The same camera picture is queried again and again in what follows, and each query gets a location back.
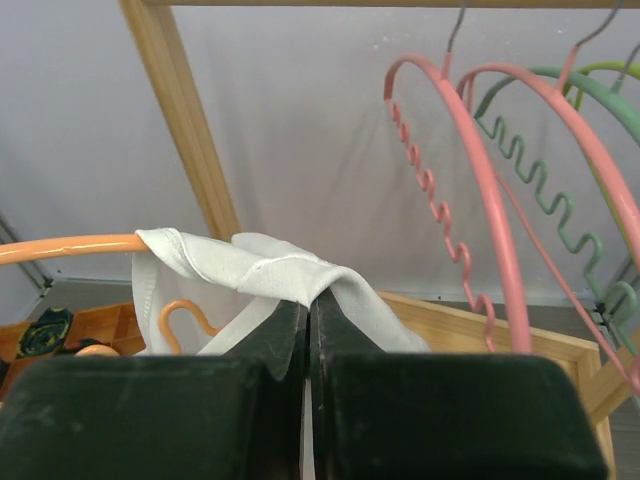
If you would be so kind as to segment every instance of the green wavy hanger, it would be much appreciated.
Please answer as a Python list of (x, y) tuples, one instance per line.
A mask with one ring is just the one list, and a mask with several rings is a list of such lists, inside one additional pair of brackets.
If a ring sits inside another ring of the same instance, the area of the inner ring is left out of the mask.
[[(603, 62), (599, 64), (594, 64), (594, 65), (597, 65), (600, 67), (603, 65), (606, 65), (607, 67), (619, 67), (618, 71), (622, 71), (624, 69), (625, 62)], [(591, 68), (591, 70), (588, 70), (589, 67), (593, 67), (593, 66), (589, 65), (587, 67), (584, 67), (583, 69), (581, 69), (581, 71), (586, 70), (588, 73), (594, 70), (594, 68)], [(561, 69), (557, 67), (534, 67), (534, 68), (530, 68), (529, 70), (535, 73), (536, 75), (541, 75), (541, 76), (551, 77), (551, 78), (558, 78), (561, 72)], [(630, 72), (629, 74), (632, 74), (632, 76), (635, 77), (636, 75), (638, 75), (637, 78), (640, 78), (640, 65), (638, 64), (631, 65), (631, 67), (629, 68), (629, 72)], [(500, 90), (502, 90), (504, 87), (506, 87), (513, 81), (514, 79), (512, 77), (507, 77), (497, 82), (493, 87), (489, 89), (487, 94), (482, 99), (482, 102), (480, 102), (480, 106), (478, 107), (478, 110), (476, 110), (476, 113), (474, 115), (476, 119), (484, 115), (485, 111), (489, 107), (489, 104), (493, 100), (493, 97), (495, 97), (495, 95)], [(575, 85), (578, 88), (578, 95), (576, 97), (576, 102), (575, 102), (576, 108), (579, 108), (579, 105), (582, 103), (582, 94), (584, 92), (587, 92), (587, 94), (590, 97), (592, 97), (594, 100), (600, 103), (603, 107), (605, 107), (609, 111), (609, 113), (611, 113), (611, 115), (613, 115), (620, 122), (620, 124), (627, 130), (627, 132), (629, 132), (629, 134), (634, 139), (636, 144), (640, 147), (640, 114), (638, 114), (638, 112), (627, 101), (625, 101), (624, 98), (620, 96), (620, 94), (618, 93), (618, 90), (621, 86), (620, 82), (616, 82), (616, 84), (614, 84), (614, 87), (609, 88), (609, 87), (605, 87), (604, 85), (597, 82), (596, 80), (589, 78), (585, 74), (572, 72), (571, 74), (569, 74), (569, 78), (567, 79), (566, 85), (567, 85), (565, 86), (566, 90), (563, 91), (565, 95), (566, 95), (566, 92), (569, 91), (571, 86)], [(600, 193), (602, 194), (605, 201), (607, 202), (609, 211), (613, 215), (613, 218), (616, 224), (618, 225), (618, 230), (620, 231), (620, 234), (624, 238), (624, 241), (627, 244), (629, 251), (632, 252), (632, 249), (629, 244), (629, 239), (624, 230), (624, 227), (622, 226), (620, 216), (618, 215), (617, 210), (613, 206), (613, 202), (611, 201), (611, 198), (609, 197), (609, 193), (607, 192), (604, 184), (602, 183), (602, 179), (600, 178), (597, 171), (595, 170), (591, 160), (587, 156), (585, 156), (585, 159), (587, 160), (587, 164), (589, 166), (589, 169), (591, 170), (591, 174), (593, 175), (593, 178), (596, 180), (596, 183), (598, 184)]]
[[(561, 71), (560, 68), (554, 67), (537, 67), (531, 68), (530, 70), (537, 75), (553, 78), (557, 78), (560, 75)], [(538, 171), (540, 172), (538, 182), (536, 183), (535, 198), (536, 202), (546, 215), (552, 215), (558, 209), (560, 203), (564, 202), (564, 213), (557, 226), (558, 235), (560, 236), (560, 239), (562, 240), (565, 248), (572, 254), (578, 254), (582, 251), (587, 243), (593, 243), (593, 253), (583, 269), (583, 277), (599, 302), (604, 302), (605, 300), (610, 301), (611, 298), (616, 295), (616, 292), (619, 292), (619, 294), (622, 295), (625, 300), (624, 304), (626, 305), (619, 316), (619, 326), (622, 326), (629, 318), (631, 318), (631, 316), (634, 315), (635, 311), (637, 310), (636, 294), (633, 288), (626, 282), (617, 282), (616, 284), (610, 286), (603, 294), (600, 285), (595, 281), (593, 275), (594, 268), (602, 258), (602, 241), (600, 240), (600, 237), (595, 233), (589, 232), (582, 235), (582, 237), (580, 237), (580, 239), (576, 243), (572, 243), (565, 231), (565, 225), (568, 223), (573, 213), (573, 200), (571, 196), (566, 192), (560, 192), (554, 197), (550, 205), (545, 204), (541, 194), (544, 190), (544, 185), (546, 183), (549, 172), (546, 163), (543, 160), (537, 160), (531, 166), (529, 172), (523, 172), (521, 169), (521, 163), (525, 151), (525, 145), (522, 136), (514, 136), (511, 140), (509, 148), (506, 149), (504, 140), (506, 136), (507, 126), (504, 117), (498, 116), (496, 118), (493, 130), (489, 130), (482, 121), (482, 116), (485, 114), (493, 98), (500, 90), (514, 81), (515, 79), (513, 77), (507, 77), (491, 87), (480, 102), (480, 105), (474, 114), (474, 118), (489, 138), (491, 138), (492, 140), (496, 139), (496, 137), (498, 138), (499, 149), (505, 159), (511, 160), (515, 154), (515, 170), (520, 180), (522, 180), (525, 184), (529, 184), (536, 177), (536, 173)], [(630, 105), (628, 105), (622, 99), (622, 97), (620, 97), (617, 91), (612, 92), (611, 89), (603, 86), (592, 78), (589, 78), (588, 76), (577, 72), (573, 72), (569, 75), (567, 83), (575, 85), (579, 89), (579, 91), (587, 92), (587, 94), (592, 96), (595, 100), (597, 100), (605, 108), (607, 108), (607, 110), (609, 110), (609, 112), (623, 124), (625, 129), (627, 129), (627, 131), (632, 134), (634, 140), (640, 146), (640, 116), (638, 116), (637, 112)], [(628, 237), (625, 233), (624, 228), (622, 227), (622, 223), (620, 221), (618, 213), (615, 210), (606, 189), (604, 188), (602, 180), (595, 171), (595, 168), (590, 159), (586, 156), (585, 158), (587, 160), (591, 173), (598, 183), (600, 191), (607, 202), (609, 210), (614, 216), (618, 228), (620, 229), (620, 232), (623, 235), (628, 246)], [(635, 345), (631, 342), (626, 333), (622, 330), (619, 330), (619, 333), (627, 348), (629, 348), (629, 350), (634, 355), (637, 354)]]

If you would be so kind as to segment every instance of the orange hanger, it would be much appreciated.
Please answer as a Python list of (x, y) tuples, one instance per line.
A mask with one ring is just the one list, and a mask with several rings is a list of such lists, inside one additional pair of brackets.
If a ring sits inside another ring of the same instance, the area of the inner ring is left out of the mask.
[[(47, 238), (28, 242), (0, 245), (0, 265), (29, 262), (54, 257), (89, 255), (95, 253), (146, 252), (149, 247), (135, 234), (86, 235), (80, 237)], [(158, 323), (160, 332), (171, 347), (173, 353), (182, 353), (178, 339), (169, 326), (169, 314), (178, 308), (186, 308), (195, 317), (205, 333), (215, 336), (220, 329), (209, 325), (204, 312), (195, 303), (187, 299), (176, 300), (162, 309)], [(113, 349), (89, 346), (77, 355), (117, 355)]]
[(200, 307), (195, 303), (193, 303), (191, 300), (187, 300), (186, 298), (181, 298), (180, 300), (175, 300), (171, 302), (169, 305), (165, 306), (160, 312), (160, 318), (158, 318), (158, 327), (160, 327), (160, 333), (162, 333), (162, 336), (165, 338), (165, 340), (169, 344), (171, 351), (176, 355), (179, 355), (182, 353), (182, 347), (180, 346), (178, 339), (176, 338), (176, 336), (173, 334), (173, 331), (171, 330), (171, 326), (169, 325), (169, 315), (171, 315), (171, 312), (179, 308), (184, 308), (189, 310), (191, 312), (191, 315), (193, 315), (193, 317), (196, 319), (196, 321), (200, 325), (200, 328), (202, 328), (202, 330), (204, 330), (204, 332), (207, 335), (215, 337), (216, 334), (220, 331), (219, 328), (212, 327), (209, 324), (209, 321), (207, 320), (207, 316), (200, 309)]
[(149, 248), (142, 239), (135, 234), (47, 238), (0, 245), (0, 265), (92, 253), (145, 252), (148, 250)]

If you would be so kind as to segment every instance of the white towel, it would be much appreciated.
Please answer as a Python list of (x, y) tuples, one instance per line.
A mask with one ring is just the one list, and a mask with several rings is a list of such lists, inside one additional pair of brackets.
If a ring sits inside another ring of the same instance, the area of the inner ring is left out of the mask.
[(280, 300), (310, 308), (328, 287), (347, 318), (383, 350), (429, 350), (358, 273), (288, 242), (259, 233), (234, 235), (231, 243), (172, 228), (136, 233), (150, 249), (133, 256), (133, 299), (144, 353), (171, 353), (158, 316), (173, 300), (193, 301), (211, 325), (224, 327), (209, 337), (189, 312), (176, 310), (171, 326), (183, 351), (220, 355), (269, 317)]

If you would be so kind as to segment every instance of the pink wavy hanger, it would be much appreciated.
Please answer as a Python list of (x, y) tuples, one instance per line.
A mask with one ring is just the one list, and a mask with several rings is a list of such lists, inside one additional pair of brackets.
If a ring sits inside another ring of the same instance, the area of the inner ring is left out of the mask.
[[(562, 94), (563, 87), (567, 81), (569, 73), (571, 72), (571, 68), (575, 62), (580, 47), (587, 41), (594, 38), (600, 32), (602, 32), (602, 30), (604, 30), (606, 26), (613, 20), (619, 8), (620, 2), (618, 2), (616, 7), (609, 13), (604, 23), (600, 27), (598, 27), (598, 29), (596, 29), (593, 33), (586, 36), (582, 40), (578, 41), (573, 46), (573, 48), (569, 52), (563, 70), (555, 85), (548, 84), (541, 77), (520, 66), (512, 65), (509, 63), (489, 63), (480, 67), (476, 67), (467, 72), (458, 83), (457, 92), (460, 98), (464, 99), (465, 89), (468, 87), (466, 109), (467, 112), (470, 113), (473, 105), (473, 87), (476, 76), (483, 72), (500, 72), (506, 73), (516, 78), (517, 80), (520, 80), (522, 83), (536, 92), (540, 97), (542, 97), (573, 133), (581, 149), (583, 150), (583, 152), (585, 152), (585, 155), (591, 159), (593, 166), (602, 179), (602, 183), (607, 189), (610, 198), (616, 210), (618, 211), (624, 229), (627, 232), (629, 243), (632, 249), (632, 257), (634, 259), (637, 259), (640, 258), (638, 256), (638, 254), (640, 253), (640, 211), (638, 210), (638, 206), (636, 205), (633, 195), (631, 194), (631, 191), (624, 181), (622, 174), (618, 170), (616, 163), (609, 155), (609, 152), (607, 151), (605, 146), (602, 144), (595, 132), (591, 129), (589, 124), (580, 116), (580, 114), (571, 106), (571, 104), (567, 102), (566, 98)], [(518, 215), (520, 216), (520, 219), (522, 220), (525, 229), (527, 230), (527, 233), (533, 240), (536, 248), (540, 252), (540, 255), (542, 255), (545, 263), (555, 276), (556, 280), (578, 310), (578, 313), (584, 320), (585, 324), (591, 330), (596, 340), (605, 351), (613, 365), (623, 376), (623, 378), (631, 385), (636, 394), (640, 394), (640, 356), (636, 358), (636, 360), (628, 369), (624, 368), (624, 365), (622, 364), (616, 353), (609, 346), (600, 331), (595, 327), (595, 325), (593, 325), (593, 320), (589, 317), (582, 305), (580, 305), (577, 298), (575, 298), (575, 295), (573, 295), (573, 292), (563, 278), (562, 274), (560, 274), (553, 261), (547, 254), (546, 250), (538, 241), (535, 233), (533, 232), (533, 229), (526, 219), (524, 212), (517, 203), (515, 196), (513, 195), (511, 190), (509, 190), (509, 187), (506, 185), (504, 180), (502, 180), (499, 175), (496, 174), (496, 176), (505, 192), (510, 197), (511, 202), (516, 208), (516, 211), (518, 212)]]
[(441, 202), (436, 206), (435, 197), (435, 177), (430, 169), (422, 171), (422, 159), (420, 149), (416, 144), (411, 143), (409, 125), (402, 120), (400, 107), (391, 101), (393, 94), (393, 84), (398, 69), (404, 63), (412, 63), (420, 68), (427, 78), (436, 88), (444, 101), (456, 128), (464, 144), (467, 156), (471, 162), (473, 172), (480, 189), (482, 203), (487, 215), (487, 222), (493, 241), (493, 246), (500, 270), (500, 280), (505, 296), (507, 318), (509, 321), (509, 331), (511, 334), (511, 346), (515, 352), (531, 353), (532, 343), (529, 330), (529, 320), (527, 317), (527, 307), (524, 290), (522, 287), (520, 266), (516, 257), (516, 250), (511, 235), (511, 228), (502, 203), (500, 190), (496, 183), (493, 167), (489, 162), (489, 157), (480, 138), (475, 122), (467, 111), (460, 96), (456, 93), (453, 85), (449, 81), (449, 70), (452, 61), (452, 46), (455, 35), (460, 27), (466, 5), (460, 10), (456, 26), (449, 38), (447, 52), (444, 57), (442, 71), (440, 71), (427, 58), (416, 54), (408, 54), (400, 57), (389, 69), (385, 78), (384, 100), (393, 121), (398, 128), (400, 140), (405, 145), (405, 150), (409, 163), (415, 168), (416, 179), (423, 191), (427, 192), (431, 212), (438, 223), (444, 222), (445, 245), (449, 255), (455, 263), (460, 259), (463, 261), (463, 287), (469, 304), (474, 312), (477, 312), (484, 305), (487, 314), (487, 328), (485, 339), (487, 346), (494, 351), (492, 341), (492, 331), (495, 324), (495, 313), (493, 304), (486, 294), (480, 294), (474, 299), (469, 276), (471, 274), (471, 254), (464, 243), (453, 245), (451, 241), (451, 213), (446, 202)]

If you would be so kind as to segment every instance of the wooden frame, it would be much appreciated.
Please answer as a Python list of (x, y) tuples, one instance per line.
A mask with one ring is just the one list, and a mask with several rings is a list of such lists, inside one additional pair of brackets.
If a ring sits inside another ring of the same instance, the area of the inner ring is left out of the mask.
[[(613, 0), (476, 0), (474, 8), (611, 8)], [(204, 114), (191, 68), (173, 17), (172, 5), (194, 6), (371, 6), (457, 7), (459, 0), (120, 0), (138, 51), (162, 108), (167, 125), (191, 182), (207, 225), (216, 238), (228, 240), (240, 232), (222, 167)], [(640, 8), (626, 0), (625, 8)], [(396, 314), (425, 337), (435, 350), (486, 351), (484, 317), (419, 302), (407, 297), (381, 296)], [(542, 330), (533, 331), (537, 353), (556, 360), (576, 382), (609, 464), (613, 449), (608, 415), (629, 396), (613, 365), (600, 368), (593, 342)], [(496, 327), (495, 343), (509, 350), (505, 322)]]

